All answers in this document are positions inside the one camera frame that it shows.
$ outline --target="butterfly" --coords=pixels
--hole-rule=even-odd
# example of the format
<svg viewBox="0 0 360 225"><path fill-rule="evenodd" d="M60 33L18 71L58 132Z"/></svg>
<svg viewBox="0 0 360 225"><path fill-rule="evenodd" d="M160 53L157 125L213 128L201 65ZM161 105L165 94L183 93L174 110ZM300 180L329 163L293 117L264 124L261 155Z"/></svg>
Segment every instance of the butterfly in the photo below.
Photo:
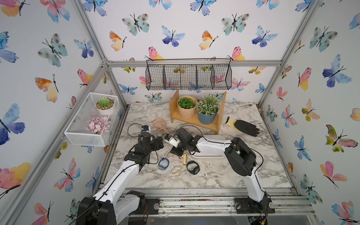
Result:
<svg viewBox="0 0 360 225"><path fill-rule="evenodd" d="M234 20L228 17L221 19L221 22L224 25L223 30L225 32L225 35L229 35L231 33L231 30L235 32L235 28L237 32L241 33L246 26L246 23L244 21L248 20L248 18L250 17L250 14L248 13L241 15L236 19L235 17L237 14L235 14L235 16L233 14L231 15L233 16Z"/></svg>
<svg viewBox="0 0 360 225"><path fill-rule="evenodd" d="M74 39L75 44L79 47L79 49L82 50L82 54L81 56L86 59L87 55L89 54L89 56L93 57L94 56L94 52L91 50L92 46L91 46L91 42L88 41L85 44L85 40L83 40L82 42L79 40Z"/></svg>
<svg viewBox="0 0 360 225"><path fill-rule="evenodd" d="M304 0L304 1L305 2L296 5L295 11L299 12L303 10L302 12L304 12L309 7L311 0Z"/></svg>
<svg viewBox="0 0 360 225"><path fill-rule="evenodd" d="M265 90L264 85L259 84L259 89L256 89L255 92L256 92L256 93L261 93L261 92L263 92L264 90Z"/></svg>
<svg viewBox="0 0 360 225"><path fill-rule="evenodd" d="M319 51L324 51L327 47L330 45L329 40L333 40L337 37L338 32L336 31L330 31L325 33L328 30L329 27L325 29L322 35L321 34L321 28L317 27L314 29L314 37L311 38L310 41L310 49L312 49L315 45L316 47L319 46Z"/></svg>
<svg viewBox="0 0 360 225"><path fill-rule="evenodd" d="M264 3L267 4L268 2L269 2L270 10L272 10L273 8L276 8L276 6L279 5L279 0L257 0L256 6L258 6L260 8Z"/></svg>
<svg viewBox="0 0 360 225"><path fill-rule="evenodd" d="M119 85L123 89L123 90L121 90L122 93L130 93L131 95L135 95L135 92L133 92L133 91L135 89L137 89L137 87L130 87L130 86L126 87L122 84L119 84Z"/></svg>
<svg viewBox="0 0 360 225"><path fill-rule="evenodd" d="M154 94L151 94L151 95L145 95L145 97L148 98L149 102L153 103L154 100L158 100L158 101L161 101L162 97L161 97L161 93L156 93L155 95Z"/></svg>
<svg viewBox="0 0 360 225"><path fill-rule="evenodd" d="M267 42L266 41L271 41L272 39L276 38L278 36L277 33L275 34L269 34L270 31L266 31L264 32L264 30L262 29L261 26L258 26L257 27L257 32L256 32L256 35L257 35L257 38L255 39L252 39L252 43L254 45L256 45L257 43L260 42L260 47L263 48L265 46L267 46Z"/></svg>
<svg viewBox="0 0 360 225"><path fill-rule="evenodd" d="M45 41L46 43L44 42L42 43L47 45L50 49L42 48L37 52L37 55L44 59L48 59L50 64L60 67L61 64L59 58L61 58L61 56L67 56L67 50L65 48L65 45L59 43L60 36L57 33L55 33L51 38L50 44L46 39Z"/></svg>
<svg viewBox="0 0 360 225"><path fill-rule="evenodd" d="M249 70L249 73L255 72L255 74L261 74L261 71L260 71L260 70L263 70L263 69L265 69L265 68L266 68L266 66L252 67L252 69Z"/></svg>
<svg viewBox="0 0 360 225"><path fill-rule="evenodd" d="M51 102L56 102L58 99L58 87L56 87L55 74L53 74L53 81L44 78L35 78L35 83L40 90L48 92L46 99Z"/></svg>
<svg viewBox="0 0 360 225"><path fill-rule="evenodd" d="M279 140L281 140L280 136L279 136L279 129L276 129L276 132L275 132L275 134L273 134L273 136L274 136L274 139L275 139L276 143L278 144L278 146L280 148L283 148L283 145L279 141Z"/></svg>
<svg viewBox="0 0 360 225"><path fill-rule="evenodd" d="M349 24L349 29L354 29L355 27L360 25L360 13L356 14L354 18L352 19L351 23Z"/></svg>
<svg viewBox="0 0 360 225"><path fill-rule="evenodd" d="M195 2L190 4L190 9L195 11L200 7L199 11L201 10L202 14L206 16L210 13L208 6L210 6L214 2L216 2L216 0L196 0Z"/></svg>
<svg viewBox="0 0 360 225"><path fill-rule="evenodd" d="M99 15L102 17L106 15L106 11L102 7L104 7L105 3L108 0L86 0L86 1L87 2L83 4L83 7L86 11L90 12L94 6L94 12L96 10L99 13Z"/></svg>
<svg viewBox="0 0 360 225"><path fill-rule="evenodd" d="M36 203L34 205L34 211L36 214L38 215L43 215L42 217L40 217L38 220L36 220L35 222L33 222L31 225L46 225L48 222L50 222L49 220L49 213L50 213L50 207L53 205L53 203L49 204L48 209L46 210L40 203Z"/></svg>
<svg viewBox="0 0 360 225"><path fill-rule="evenodd" d="M311 118L313 118L314 120L318 120L320 119L320 116L316 113L314 113L315 109L313 107L311 107L311 99L309 99L306 103L306 108L302 108L302 113L306 114L305 119L306 121L310 121Z"/></svg>
<svg viewBox="0 0 360 225"><path fill-rule="evenodd" d="M54 187L61 190L65 186L66 192L70 192L72 189L74 189L72 182L74 181L75 178L78 178L80 176L80 172L81 172L79 168L75 169L75 167L76 167L76 162L75 159L73 158L70 162L68 172L65 172L64 169L63 169L64 172L63 171L60 172L60 173L64 173L66 176L58 180L55 183Z"/></svg>
<svg viewBox="0 0 360 225"><path fill-rule="evenodd" d="M325 136L326 137L326 144L325 145L332 145L333 146L333 152L344 152L344 149L342 148L342 146L344 147L356 147L357 146L357 142L349 139L349 138L342 138L345 137L347 135L342 135L343 131L341 132L340 136L337 136L336 131L334 129L333 126L331 125L326 125L328 128L328 134L329 136Z"/></svg>
<svg viewBox="0 0 360 225"><path fill-rule="evenodd" d="M134 14L134 16L132 16L132 15L130 15L130 16L133 18L133 20L129 19L129 18L123 18L122 22L125 25L127 25L127 30L130 33L132 33L133 36L136 36L138 33L138 30L140 32L140 29L146 33L149 31L149 24L147 22L145 22L149 18L148 14L146 14L146 13L141 14L136 19L135 19L135 14Z"/></svg>
<svg viewBox="0 0 360 225"><path fill-rule="evenodd" d="M279 90L276 92L276 95L278 96L279 99L283 100L283 97L285 97L288 94L288 91L284 91L283 92L283 87L279 87Z"/></svg>
<svg viewBox="0 0 360 225"><path fill-rule="evenodd" d="M48 15L54 22L59 23L60 15L69 21L70 13L63 7L63 5L65 5L65 0L40 0L40 3L43 5L49 5Z"/></svg>
<svg viewBox="0 0 360 225"><path fill-rule="evenodd" d="M270 121L273 122L275 120L275 118L277 118L277 114L274 112L274 109L272 109L269 105L269 107L267 108L267 112L266 112L266 116L270 117Z"/></svg>
<svg viewBox="0 0 360 225"><path fill-rule="evenodd" d="M343 69L344 66L340 68L340 55L337 54L335 56L334 61L331 63L331 69L324 69L323 70L323 77L328 77L328 81L326 82L326 85L328 87L334 87L335 86L335 80L339 84L347 84L352 81L351 77L348 77L344 75L343 73L340 73L340 71L345 70Z"/></svg>
<svg viewBox="0 0 360 225"><path fill-rule="evenodd" d="M321 199L319 194L315 190L313 190L313 188L315 186L312 185L312 182L311 182L311 185L310 185L310 181L307 178L306 174L304 174L303 180L300 181L300 187L302 189L306 190L309 201L311 203L316 204L316 201L318 201L320 203L323 203L323 200Z"/></svg>
<svg viewBox="0 0 360 225"><path fill-rule="evenodd" d="M244 81L244 82L241 82L243 79L240 79L240 82L238 82L237 79L233 78L233 81L231 83L231 87L230 89L231 90L234 90L234 89L238 89L238 91L242 91L244 90L244 86L248 85L250 83L250 81Z"/></svg>
<svg viewBox="0 0 360 225"><path fill-rule="evenodd" d="M111 47L115 50L118 51L120 49L122 49L124 47L124 42L126 37L124 38L124 40L122 40L119 36L117 36L116 33L110 31L110 39L112 40L112 42L114 42Z"/></svg>
<svg viewBox="0 0 360 225"><path fill-rule="evenodd" d="M100 167L97 167L95 176L93 174L92 179L86 183L85 187L92 188L92 190L94 191L96 181L99 179L99 175L100 175Z"/></svg>
<svg viewBox="0 0 360 225"><path fill-rule="evenodd" d="M292 66L288 66L288 65L285 66L285 69L283 70L283 74L281 76L281 79L284 79L287 76L286 73L289 72L291 70L291 68L292 68Z"/></svg>
<svg viewBox="0 0 360 225"><path fill-rule="evenodd" d="M285 127L289 128L290 124L297 125L296 120L292 117L293 114L294 112L290 114L290 105L288 105L283 114L281 114L281 118L285 119Z"/></svg>
<svg viewBox="0 0 360 225"><path fill-rule="evenodd" d="M201 50L205 50L207 48L209 48L212 43L215 41L215 39L217 39L219 36L216 36L216 38L212 39L212 36L210 35L209 32L204 31L203 35L202 35L202 39L203 42L201 44L199 44Z"/></svg>
<svg viewBox="0 0 360 225"><path fill-rule="evenodd" d="M297 84L297 87L300 87L306 91L309 88L309 78L311 75L311 68L307 68L304 73L300 76L300 73L297 74L299 77L299 83Z"/></svg>

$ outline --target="work glove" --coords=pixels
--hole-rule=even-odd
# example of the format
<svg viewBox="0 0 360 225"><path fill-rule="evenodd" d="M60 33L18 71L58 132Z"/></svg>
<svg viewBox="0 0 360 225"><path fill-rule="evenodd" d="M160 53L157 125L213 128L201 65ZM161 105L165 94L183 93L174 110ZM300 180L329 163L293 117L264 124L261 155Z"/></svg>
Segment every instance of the work glove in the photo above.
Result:
<svg viewBox="0 0 360 225"><path fill-rule="evenodd" d="M251 135L256 137L259 134L259 129L256 128L256 125L248 123L243 120L234 120L233 118L228 117L226 120L226 124L234 127L235 129L238 129L241 132L244 132L245 134Z"/></svg>

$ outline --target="plant pot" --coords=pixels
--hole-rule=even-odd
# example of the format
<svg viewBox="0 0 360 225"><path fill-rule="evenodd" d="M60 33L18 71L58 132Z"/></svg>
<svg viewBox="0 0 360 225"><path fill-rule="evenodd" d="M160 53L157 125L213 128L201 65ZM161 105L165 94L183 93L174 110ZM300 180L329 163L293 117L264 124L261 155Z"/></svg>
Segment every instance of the plant pot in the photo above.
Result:
<svg viewBox="0 0 360 225"><path fill-rule="evenodd" d="M205 115L205 114L202 114L201 112L199 112L199 114L198 114L199 121L200 121L200 123L205 124L205 125L211 124L214 121L216 114L217 114L217 112L213 115L208 116L208 115Z"/></svg>
<svg viewBox="0 0 360 225"><path fill-rule="evenodd" d="M195 99L194 97L191 97L191 96L188 96L188 95L182 96L182 97L190 98L190 99L193 100L194 103L195 103L194 108L191 108L191 109L183 109L183 108L181 108L181 107L179 106L179 100L177 100L177 108L179 109L180 116L181 116L182 118L184 118L184 119L190 119L191 117L194 116L195 110L196 110L196 105L197 105L198 103L197 103L197 101L196 101L196 99Z"/></svg>

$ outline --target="succulent pot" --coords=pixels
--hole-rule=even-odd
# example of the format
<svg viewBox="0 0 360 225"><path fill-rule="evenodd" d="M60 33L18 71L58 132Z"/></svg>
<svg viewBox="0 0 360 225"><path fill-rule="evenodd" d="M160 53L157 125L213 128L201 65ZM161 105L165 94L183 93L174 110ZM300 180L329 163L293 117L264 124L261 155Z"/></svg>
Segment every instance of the succulent pot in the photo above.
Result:
<svg viewBox="0 0 360 225"><path fill-rule="evenodd" d="M190 99L193 100L194 103L195 103L194 108L191 108L191 109L183 109L183 108L181 108L181 107L179 106L179 100L178 100L178 102L177 102L177 107L178 107L178 109L179 109L180 116L181 116L182 118L184 118L184 119L190 119L190 118L193 117L194 114L195 114L197 101L196 101L196 99L195 99L194 97L191 97L191 96L188 96L188 95L186 95L186 96L181 96L180 98L182 98L182 97L190 98Z"/></svg>

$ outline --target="smartwatch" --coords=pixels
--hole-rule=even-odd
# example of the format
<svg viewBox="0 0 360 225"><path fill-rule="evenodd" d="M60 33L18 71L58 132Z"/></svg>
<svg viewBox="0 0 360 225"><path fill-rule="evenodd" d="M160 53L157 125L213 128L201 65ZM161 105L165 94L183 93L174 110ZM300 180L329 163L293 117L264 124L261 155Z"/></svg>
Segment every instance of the smartwatch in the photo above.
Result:
<svg viewBox="0 0 360 225"><path fill-rule="evenodd" d="M190 164L196 164L196 167L193 169L193 170L189 170L189 165ZM191 173L192 175L195 175L197 174L199 171L200 171L200 167L199 167L199 164L195 161L189 161L187 164L186 164L186 169L189 171L189 173Z"/></svg>

